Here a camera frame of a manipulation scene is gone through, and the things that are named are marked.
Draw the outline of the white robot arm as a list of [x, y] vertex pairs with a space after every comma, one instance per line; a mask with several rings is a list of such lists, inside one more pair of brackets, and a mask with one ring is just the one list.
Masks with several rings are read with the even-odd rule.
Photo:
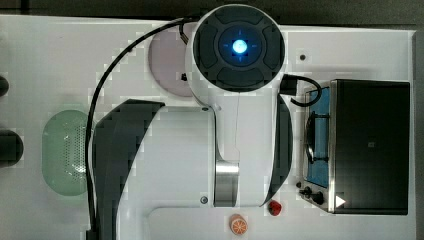
[[263, 11], [232, 4], [203, 16], [186, 45], [193, 106], [127, 100], [96, 125], [91, 240], [150, 240], [159, 208], [269, 202], [292, 161], [284, 60], [283, 35]]

